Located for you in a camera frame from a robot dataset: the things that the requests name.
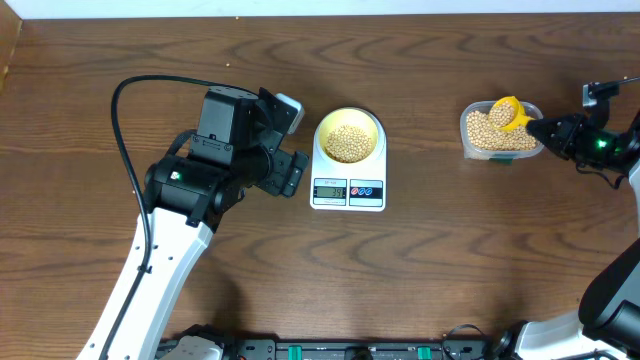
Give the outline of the yellow measuring scoop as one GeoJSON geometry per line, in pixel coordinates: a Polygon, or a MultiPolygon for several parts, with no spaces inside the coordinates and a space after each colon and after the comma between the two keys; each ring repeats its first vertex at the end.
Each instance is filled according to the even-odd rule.
{"type": "Polygon", "coordinates": [[[489,123],[503,132],[525,127],[531,120],[532,117],[526,114],[524,105],[515,96],[499,99],[488,114],[489,123]]]}

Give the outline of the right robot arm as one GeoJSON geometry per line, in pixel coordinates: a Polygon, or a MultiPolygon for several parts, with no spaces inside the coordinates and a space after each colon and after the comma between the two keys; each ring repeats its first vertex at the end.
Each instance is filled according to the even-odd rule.
{"type": "MultiPolygon", "coordinates": [[[[639,119],[623,133],[605,130],[609,100],[583,97],[587,115],[530,122],[527,130],[581,174],[619,175],[639,199],[639,119]]],[[[639,242],[634,241],[587,287],[579,308],[505,335],[496,359],[637,359],[639,357],[639,242]]]]}

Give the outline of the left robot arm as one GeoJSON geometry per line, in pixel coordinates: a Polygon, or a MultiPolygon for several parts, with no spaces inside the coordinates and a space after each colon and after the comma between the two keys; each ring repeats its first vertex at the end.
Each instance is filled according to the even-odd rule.
{"type": "Polygon", "coordinates": [[[151,359],[186,278],[225,212],[257,187],[295,194],[309,158],[281,150],[304,109],[262,89],[209,88],[197,129],[179,134],[136,188],[131,249],[82,359],[151,359]]]}

